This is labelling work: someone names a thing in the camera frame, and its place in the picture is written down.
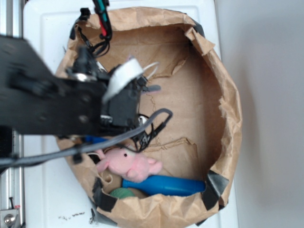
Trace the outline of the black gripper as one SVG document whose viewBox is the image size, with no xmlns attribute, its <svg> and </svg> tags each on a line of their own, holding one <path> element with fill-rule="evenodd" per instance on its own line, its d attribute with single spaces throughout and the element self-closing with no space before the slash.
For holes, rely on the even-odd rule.
<svg viewBox="0 0 304 228">
<path fill-rule="evenodd" d="M 136 58 L 106 72 L 88 48 L 80 47 L 66 73 L 84 91 L 82 99 L 90 102 L 90 133 L 123 133 L 139 125 L 138 105 L 146 79 Z"/>
</svg>

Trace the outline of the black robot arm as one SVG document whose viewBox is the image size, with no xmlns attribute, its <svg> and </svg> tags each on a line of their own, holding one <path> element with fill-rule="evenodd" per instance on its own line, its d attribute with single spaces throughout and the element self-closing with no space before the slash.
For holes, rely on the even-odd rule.
<svg viewBox="0 0 304 228">
<path fill-rule="evenodd" d="M 20 134 L 116 136 L 139 126 L 138 105 L 146 79 L 136 75 L 109 101 L 103 98 L 124 65 L 102 71 L 79 47 L 67 78 L 54 76 L 22 38 L 0 38 L 0 124 Z"/>
</svg>

